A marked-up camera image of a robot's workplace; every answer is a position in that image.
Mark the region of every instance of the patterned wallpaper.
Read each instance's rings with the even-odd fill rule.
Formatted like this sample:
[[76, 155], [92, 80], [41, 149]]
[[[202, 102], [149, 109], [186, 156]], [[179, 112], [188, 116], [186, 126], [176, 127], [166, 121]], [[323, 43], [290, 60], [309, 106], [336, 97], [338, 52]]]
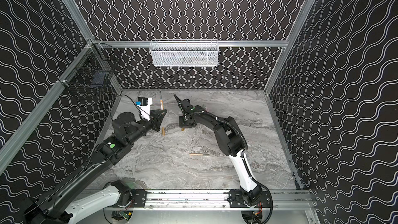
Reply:
[[0, 0], [0, 148], [85, 44], [61, 0]]
[[398, 222], [398, 0], [316, 0], [270, 94], [324, 224]]
[[115, 95], [111, 86], [98, 101], [62, 93], [0, 176], [0, 223], [18, 223], [18, 201], [51, 190], [88, 158]]
[[124, 89], [262, 90], [280, 52], [280, 47], [220, 48], [216, 67], [155, 67], [148, 48], [126, 48], [115, 75]]
[[304, 0], [75, 0], [98, 40], [285, 40]]

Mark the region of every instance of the black wire basket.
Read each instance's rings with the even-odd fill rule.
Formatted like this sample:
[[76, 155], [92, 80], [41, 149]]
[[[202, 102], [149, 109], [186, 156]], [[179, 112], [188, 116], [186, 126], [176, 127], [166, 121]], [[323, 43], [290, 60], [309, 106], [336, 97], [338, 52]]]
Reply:
[[122, 52], [109, 45], [94, 44], [66, 80], [61, 81], [70, 96], [79, 100], [99, 99], [111, 86], [110, 80]]

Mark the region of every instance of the metal basket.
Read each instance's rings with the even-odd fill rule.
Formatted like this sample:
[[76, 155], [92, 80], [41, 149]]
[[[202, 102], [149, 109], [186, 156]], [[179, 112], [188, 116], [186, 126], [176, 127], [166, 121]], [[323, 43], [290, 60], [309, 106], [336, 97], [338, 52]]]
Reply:
[[98, 99], [105, 87], [111, 85], [110, 79], [121, 56], [122, 52], [112, 46], [95, 44], [61, 83], [72, 97], [81, 100]]
[[215, 67], [218, 40], [152, 40], [149, 47], [154, 66]]

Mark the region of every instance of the gray marble tabletop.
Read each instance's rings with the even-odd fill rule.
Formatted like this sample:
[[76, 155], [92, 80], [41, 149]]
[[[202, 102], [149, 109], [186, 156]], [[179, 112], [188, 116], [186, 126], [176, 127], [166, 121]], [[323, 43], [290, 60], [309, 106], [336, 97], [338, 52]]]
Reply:
[[[124, 91], [133, 100], [153, 97], [151, 109], [160, 108], [159, 91]], [[192, 105], [206, 106], [220, 116], [232, 116], [248, 143], [248, 161], [256, 179], [270, 189], [296, 189], [292, 173], [278, 139], [265, 97], [261, 91], [162, 91], [167, 109], [162, 132], [150, 131], [140, 138], [117, 165], [88, 188], [102, 188], [106, 182], [122, 179], [132, 188], [144, 189], [238, 189], [239, 180], [230, 159], [218, 148], [214, 132], [198, 124], [184, 131], [174, 93], [190, 99]], [[115, 119], [122, 112], [137, 109], [122, 96]], [[113, 132], [109, 127], [106, 137]], [[210, 156], [190, 156], [208, 153]]]

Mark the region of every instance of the white mesh basket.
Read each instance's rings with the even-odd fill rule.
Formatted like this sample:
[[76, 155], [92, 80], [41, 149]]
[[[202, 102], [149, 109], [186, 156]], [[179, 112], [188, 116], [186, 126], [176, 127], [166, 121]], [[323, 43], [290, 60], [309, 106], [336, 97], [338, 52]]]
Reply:
[[218, 40], [152, 40], [149, 51], [155, 66], [214, 67]]

